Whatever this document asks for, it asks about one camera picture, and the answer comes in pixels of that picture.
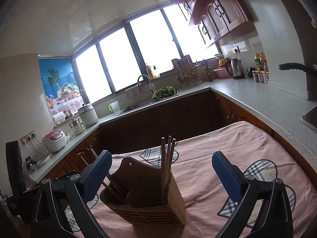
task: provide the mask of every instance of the small electric kettle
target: small electric kettle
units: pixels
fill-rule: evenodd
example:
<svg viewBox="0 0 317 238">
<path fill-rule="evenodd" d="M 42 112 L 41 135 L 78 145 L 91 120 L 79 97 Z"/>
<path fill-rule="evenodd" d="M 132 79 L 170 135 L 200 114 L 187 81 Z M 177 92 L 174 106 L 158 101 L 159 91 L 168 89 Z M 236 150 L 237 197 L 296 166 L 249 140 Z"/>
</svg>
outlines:
<svg viewBox="0 0 317 238">
<path fill-rule="evenodd" d="M 80 122 L 80 119 L 72 119 L 72 122 L 69 124 L 69 126 L 75 135 L 79 135 L 84 131 L 84 129 L 86 129 L 86 125 L 83 122 Z"/>
<path fill-rule="evenodd" d="M 238 59 L 227 60 L 224 65 L 226 67 L 227 72 L 233 77 L 234 80 L 244 78 L 241 60 L 238 60 Z"/>
</svg>

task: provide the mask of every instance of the blue gripper pad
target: blue gripper pad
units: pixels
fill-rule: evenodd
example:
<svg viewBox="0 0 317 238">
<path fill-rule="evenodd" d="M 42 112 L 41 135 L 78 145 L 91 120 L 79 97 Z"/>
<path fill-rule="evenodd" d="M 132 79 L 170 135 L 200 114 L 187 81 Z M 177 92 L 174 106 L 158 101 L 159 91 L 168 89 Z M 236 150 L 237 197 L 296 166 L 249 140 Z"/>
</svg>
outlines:
<svg viewBox="0 0 317 238">
<path fill-rule="evenodd" d="M 86 166 L 82 171 L 79 183 L 84 188 L 82 200 L 85 204 L 94 199 L 111 165 L 112 155 L 109 151 L 104 150 L 92 164 Z"/>
<path fill-rule="evenodd" d="M 231 200 L 240 203 L 244 196 L 244 174 L 236 165 L 232 165 L 221 151 L 212 155 L 211 163 Z"/>
</svg>

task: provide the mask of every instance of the upper cabinet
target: upper cabinet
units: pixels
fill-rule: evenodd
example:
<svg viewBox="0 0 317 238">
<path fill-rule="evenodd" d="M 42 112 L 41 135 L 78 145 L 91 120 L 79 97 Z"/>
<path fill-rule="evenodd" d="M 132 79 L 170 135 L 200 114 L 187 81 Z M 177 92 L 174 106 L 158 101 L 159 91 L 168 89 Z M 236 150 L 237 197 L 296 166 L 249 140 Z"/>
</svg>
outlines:
<svg viewBox="0 0 317 238">
<path fill-rule="evenodd" d="M 209 11 L 212 10 L 214 10 L 213 19 L 220 18 L 222 22 L 225 22 L 224 27 L 227 27 L 229 31 L 252 20 L 244 17 L 237 0 L 213 0 L 213 9 L 210 8 Z"/>
<path fill-rule="evenodd" d="M 190 25 L 198 25 L 210 46 L 253 18 L 243 0 L 172 0 L 178 3 Z"/>
</svg>

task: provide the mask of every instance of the window frame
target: window frame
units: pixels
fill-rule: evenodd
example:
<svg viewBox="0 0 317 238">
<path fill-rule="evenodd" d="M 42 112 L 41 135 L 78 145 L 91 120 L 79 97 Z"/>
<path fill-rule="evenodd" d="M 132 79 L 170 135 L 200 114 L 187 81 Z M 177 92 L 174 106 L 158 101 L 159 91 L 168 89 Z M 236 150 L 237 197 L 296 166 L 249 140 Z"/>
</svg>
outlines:
<svg viewBox="0 0 317 238">
<path fill-rule="evenodd" d="M 107 65 L 106 65 L 106 62 L 105 62 L 105 59 L 104 59 L 102 50 L 101 50 L 101 48 L 100 48 L 100 43 L 99 43 L 99 42 L 100 42 L 101 40 L 103 40 L 103 39 L 106 38 L 107 36 L 111 35 L 112 33 L 114 33 L 114 32 L 116 32 L 116 31 L 120 30 L 121 28 L 124 28 L 125 31 L 126 31 L 127 37 L 128 37 L 128 39 L 129 39 L 129 42 L 130 42 L 131 48 L 132 48 L 132 50 L 133 50 L 134 56 L 135 56 L 135 58 L 136 58 L 136 60 L 137 60 L 137 64 L 138 64 L 138 66 L 139 66 L 139 68 L 140 68 L 141 74 L 148 75 L 148 73 L 147 73 L 147 71 L 146 71 L 145 61 L 144 61 L 144 59 L 143 59 L 143 56 L 142 56 L 141 51 L 140 51 L 140 48 L 139 48 L 139 46 L 138 46 L 138 44 L 137 44 L 137 40 L 136 40 L 136 38 L 135 38 L 135 36 L 134 36 L 133 30 L 132 30 L 131 25 L 130 25 L 130 21 L 131 21 L 131 20 L 134 20 L 134 19 L 136 19 L 136 18 L 138 18 L 138 17 L 141 17 L 141 16 L 143 16 L 143 15 L 145 15 L 145 14 L 148 14 L 148 13 L 150 13 L 150 12 L 160 10 L 161 13 L 162 13 L 162 15 L 163 15 L 163 18 L 164 18 L 164 20 L 165 20 L 165 22 L 166 22 L 166 24 L 167 24 L 167 26 L 168 26 L 168 28 L 169 28 L 169 31 L 170 31 L 170 33 L 171 33 L 171 35 L 172 35 L 172 37 L 173 37 L 173 41 L 175 42 L 175 45 L 176 45 L 176 47 L 177 47 L 177 50 L 178 50 L 178 52 L 179 52 L 179 54 L 180 54 L 180 58 L 181 58 L 181 59 L 184 58 L 184 54 L 183 54 L 183 51 L 182 51 L 182 49 L 181 49 L 181 47 L 180 47 L 180 44 L 179 44 L 179 42 L 178 42 L 178 40 L 177 40 L 177 36 L 175 35 L 175 32 L 174 32 L 174 30 L 173 30 L 173 28 L 172 28 L 172 25 L 171 25 L 170 21 L 169 21 L 168 18 L 167 18 L 167 15 L 166 15 L 165 11 L 163 10 L 163 8 L 165 8 L 165 7 L 167 7 L 167 6 L 170 6 L 170 5 L 174 5 L 174 4 L 170 4 L 170 3 L 169 3 L 169 4 L 161 5 L 161 6 L 159 6 L 159 7 L 151 8 L 151 9 L 146 10 L 146 11 L 144 11 L 144 12 L 142 12 L 142 13 L 139 13 L 139 14 L 137 14 L 137 15 L 135 15 L 135 16 L 132 16 L 132 17 L 128 18 L 128 19 L 125 20 L 125 21 L 122 21 L 122 22 L 116 24 L 115 26 L 113 26 L 112 28 L 108 29 L 108 30 L 105 31 L 103 34 L 101 34 L 98 38 L 91 40 L 91 41 L 88 42 L 84 47 L 78 49 L 78 50 L 75 52 L 75 54 L 74 54 L 72 57 L 70 57 L 70 58 L 71 58 L 71 63 L 72 63 L 72 67 L 73 67 L 73 71 L 74 71 L 75 78 L 77 79 L 77 83 L 78 83 L 78 85 L 79 85 L 79 88 L 80 88 L 81 90 L 83 90 L 83 91 L 82 91 L 82 95 L 83 95 L 84 102 L 85 102 L 86 104 L 90 103 L 90 101 L 89 101 L 89 98 L 88 98 L 88 96 L 87 96 L 87 94 L 86 94 L 86 92 L 85 92 L 85 88 L 84 88 L 84 86 L 83 86 L 83 83 L 82 83 L 82 80 L 81 80 L 81 77 L 80 77 L 80 74 L 79 74 L 79 71 L 78 71 L 76 59 L 77 59 L 82 53 L 84 53 L 87 49 L 89 49 L 89 48 L 92 47 L 92 46 L 96 46 L 96 48 L 97 48 L 97 51 L 98 51 L 98 55 L 99 55 L 99 59 L 100 59 L 102 68 L 103 68 L 103 70 L 104 70 L 104 72 L 105 72 L 105 75 L 106 75 L 108 84 L 109 84 L 109 86 L 110 86 L 110 90 L 111 90 L 111 92 L 112 92 L 110 95 L 108 95 L 108 96 L 106 96 L 106 97 L 104 97 L 104 98 L 102 98 L 102 99 L 100 99 L 100 100 L 94 102 L 93 105 L 97 105 L 97 104 L 99 104 L 99 103 L 101 103 L 101 102 L 103 102 L 103 101 L 105 101 L 105 100 L 107 100 L 107 99 L 109 99 L 109 98 L 111 98 L 111 97 L 113 97 L 113 96 L 115 96 L 115 95 L 118 95 L 118 94 L 124 92 L 126 89 L 131 88 L 131 87 L 134 87 L 134 86 L 137 84 L 137 83 L 134 83 L 134 84 L 132 84 L 132 85 L 130 85 L 130 86 L 127 86 L 127 87 L 125 87 L 125 88 L 123 88 L 123 89 L 121 89 L 121 90 L 115 90 L 115 87 L 114 87 L 114 85 L 113 85 L 111 76 L 110 76 L 110 74 L 109 74 L 109 71 L 108 71 L 108 68 L 107 68 Z M 215 45 L 216 45 L 216 47 L 217 47 L 218 52 L 221 53 L 221 50 L 220 50 L 220 47 L 219 47 L 218 42 L 215 42 Z M 216 61 L 216 58 L 215 58 L 215 57 L 209 58 L 207 61 L 208 61 L 208 62 Z M 160 76 L 162 77 L 162 76 L 165 76 L 165 75 L 168 75 L 168 74 L 172 74 L 172 73 L 173 73 L 173 70 L 169 70 L 169 71 L 166 71 L 166 72 L 161 73 Z M 141 84 L 147 83 L 147 82 L 148 82 L 147 79 L 145 79 L 145 80 L 143 80 L 143 81 L 140 81 Z"/>
</svg>

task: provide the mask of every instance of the green vegetable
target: green vegetable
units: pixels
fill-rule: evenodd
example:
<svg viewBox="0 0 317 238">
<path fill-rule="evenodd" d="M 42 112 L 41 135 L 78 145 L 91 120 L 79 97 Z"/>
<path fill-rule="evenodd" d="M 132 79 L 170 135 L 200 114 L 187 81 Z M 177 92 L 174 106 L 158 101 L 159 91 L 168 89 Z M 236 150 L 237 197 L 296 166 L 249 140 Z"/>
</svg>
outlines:
<svg viewBox="0 0 317 238">
<path fill-rule="evenodd" d="M 152 102 L 157 102 L 160 101 L 162 99 L 165 98 L 169 98 L 171 96 L 176 95 L 176 90 L 174 89 L 174 87 L 166 87 L 163 86 L 161 88 L 159 88 L 153 95 L 152 97 Z"/>
</svg>

